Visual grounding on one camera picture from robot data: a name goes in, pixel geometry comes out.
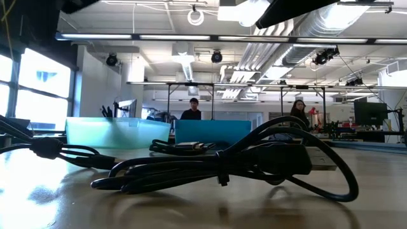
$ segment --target translucent storage bin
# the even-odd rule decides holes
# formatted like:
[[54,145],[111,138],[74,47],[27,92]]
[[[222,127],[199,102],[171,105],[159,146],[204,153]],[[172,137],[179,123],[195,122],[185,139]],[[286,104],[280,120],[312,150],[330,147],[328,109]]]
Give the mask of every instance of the translucent storage bin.
[[68,144],[94,148],[148,148],[153,139],[168,141],[170,124],[140,118],[67,118]]
[[235,144],[251,131],[250,121],[176,120],[176,143],[202,142]]

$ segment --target dark hair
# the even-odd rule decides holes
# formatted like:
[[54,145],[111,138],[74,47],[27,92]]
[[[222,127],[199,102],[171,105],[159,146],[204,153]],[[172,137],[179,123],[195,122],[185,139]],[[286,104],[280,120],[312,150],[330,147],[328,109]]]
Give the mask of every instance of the dark hair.
[[[300,111],[300,110],[297,109],[297,107],[296,107],[296,106],[297,106],[297,102],[302,102],[302,103],[304,104],[304,109],[302,109],[302,111]],[[302,101],[301,99],[297,99],[297,100],[294,102],[294,104],[293,104],[293,108],[291,108],[290,115],[291,115],[291,116],[295,116],[295,117],[298,117],[299,115],[301,115],[301,116],[304,116],[304,117],[305,117],[305,112],[304,112],[305,107],[306,107],[306,105],[305,105],[304,101]]]
[[192,98],[190,99],[190,102],[196,102],[197,104],[199,104],[198,99],[197,98]]

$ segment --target table surface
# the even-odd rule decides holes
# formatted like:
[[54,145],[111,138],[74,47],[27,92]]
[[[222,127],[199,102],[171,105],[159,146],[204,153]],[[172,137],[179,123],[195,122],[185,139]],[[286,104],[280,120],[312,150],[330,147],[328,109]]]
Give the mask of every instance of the table surface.
[[[407,228],[407,155],[335,149],[354,171],[360,195],[339,204],[285,181],[216,178],[143,195],[93,190],[107,172],[81,169],[27,150],[0,155],[0,228]],[[121,158],[146,156],[109,151]],[[300,178],[347,192],[339,171]]]

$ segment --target white ceiling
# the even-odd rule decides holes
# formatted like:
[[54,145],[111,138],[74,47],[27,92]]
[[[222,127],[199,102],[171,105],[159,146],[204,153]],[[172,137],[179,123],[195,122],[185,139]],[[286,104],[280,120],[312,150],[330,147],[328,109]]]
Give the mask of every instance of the white ceiling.
[[[394,11],[407,11],[407,1],[393,0]],[[217,10],[218,0],[207,1],[210,7],[205,10]],[[164,10],[164,6],[151,6]],[[169,6],[170,10],[185,10],[189,6]],[[60,20],[61,32],[100,32],[100,33],[155,33],[155,34],[252,34],[254,27],[242,27],[238,22],[222,22],[217,17],[205,14],[202,25],[194,26],[187,21],[188,11],[152,10],[142,6],[110,5],[103,2],[85,8],[73,15],[62,14]],[[345,30],[340,36],[346,37],[406,37],[407,15],[397,13],[365,13],[354,25]],[[146,72],[152,80],[155,76],[175,76],[181,71],[181,65],[172,62],[172,42],[149,41],[115,41],[97,43],[102,46],[138,46],[150,63],[151,69]],[[200,58],[192,64],[194,71],[219,72],[221,64],[211,64],[210,54],[219,49],[223,54],[224,62],[238,62],[247,46],[245,43],[193,43],[195,53],[201,53]],[[367,64],[366,57],[371,57],[371,62],[380,63],[391,57],[407,57],[407,46],[339,46],[341,56],[353,71],[364,71],[365,83],[376,83],[375,70],[384,67]],[[311,70],[310,60],[305,62],[306,68],[295,68],[290,72],[293,77],[289,83],[336,83],[337,79],[350,74],[350,70],[342,60],[334,59],[328,66],[323,66],[317,71]]]

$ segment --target woman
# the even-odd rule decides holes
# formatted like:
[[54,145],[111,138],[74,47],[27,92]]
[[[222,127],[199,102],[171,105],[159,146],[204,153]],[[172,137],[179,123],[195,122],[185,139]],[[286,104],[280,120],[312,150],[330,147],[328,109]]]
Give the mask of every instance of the woman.
[[305,123],[307,127],[310,127],[310,122],[305,116],[304,109],[305,109],[304,102],[301,99],[298,99],[294,102],[293,108],[291,108],[290,115],[299,118],[301,121]]

